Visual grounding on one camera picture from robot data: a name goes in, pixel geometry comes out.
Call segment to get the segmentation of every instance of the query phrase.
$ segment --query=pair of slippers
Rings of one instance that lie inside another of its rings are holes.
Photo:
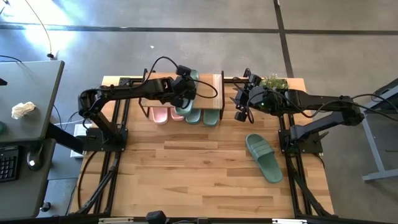
[[[168,108],[150,108],[150,113],[152,114],[152,120],[156,124],[165,124],[169,120],[169,109]],[[175,112],[175,108],[170,108],[170,114],[174,121],[184,120],[183,116],[178,115]]]
[[[274,156],[271,145],[260,135],[250,134],[246,137],[246,147],[259,166],[262,174],[270,183],[282,180],[282,171]]]
[[[185,117],[188,124],[198,124],[200,122],[201,109],[192,109],[191,112]],[[219,110],[204,110],[203,123],[206,126],[213,127],[218,124],[220,119]]]

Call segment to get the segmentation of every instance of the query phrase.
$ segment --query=black keyboard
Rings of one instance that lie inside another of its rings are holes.
[[[0,182],[18,179],[20,146],[0,147]]]

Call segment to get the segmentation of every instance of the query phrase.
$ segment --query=green slipper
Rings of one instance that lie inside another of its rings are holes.
[[[216,126],[220,118],[220,110],[205,110],[203,112],[203,123],[206,126]]]
[[[191,70],[191,75],[190,75],[194,80],[199,79],[199,73],[196,70]],[[188,99],[183,99],[183,106],[184,109],[182,108],[175,108],[175,112],[180,115],[180,116],[188,116],[192,110],[193,107],[193,100],[188,100]]]
[[[188,124],[198,124],[200,122],[201,109],[192,109],[191,113],[185,117]]]
[[[269,182],[278,183],[282,180],[282,171],[275,159],[274,150],[263,137],[258,134],[248,135],[246,137],[246,147]]]

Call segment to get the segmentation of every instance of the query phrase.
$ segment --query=crumpled paper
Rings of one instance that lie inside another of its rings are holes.
[[[19,119],[23,117],[25,114],[34,110],[35,107],[36,105],[34,105],[32,102],[18,103],[17,105],[12,107],[11,117],[14,119]]]

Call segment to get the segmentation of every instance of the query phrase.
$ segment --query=gray floor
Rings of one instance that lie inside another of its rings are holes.
[[[0,22],[37,23],[24,1],[11,1]],[[272,0],[30,0],[46,24],[101,27],[201,27],[277,29]],[[398,30],[398,1],[280,0],[286,29]],[[140,75],[162,55],[200,72],[242,75],[246,67],[260,75],[286,77],[279,34],[182,32],[50,31],[53,51],[66,63],[56,106],[65,121],[76,111],[76,97],[98,86],[104,75]],[[397,35],[287,35],[294,77],[304,78],[309,93],[372,93],[397,78]],[[47,60],[47,38],[39,26],[0,30],[0,53],[24,61]],[[172,72],[167,62],[156,70]],[[366,103],[368,99],[358,100]],[[330,129],[322,141],[326,176],[335,213],[341,217],[398,222],[398,179],[365,184],[361,176],[376,171],[362,126]],[[80,163],[58,147],[50,179],[75,178]],[[388,168],[394,167],[389,160]],[[67,180],[50,184],[48,199],[62,215],[65,195],[51,194]]]

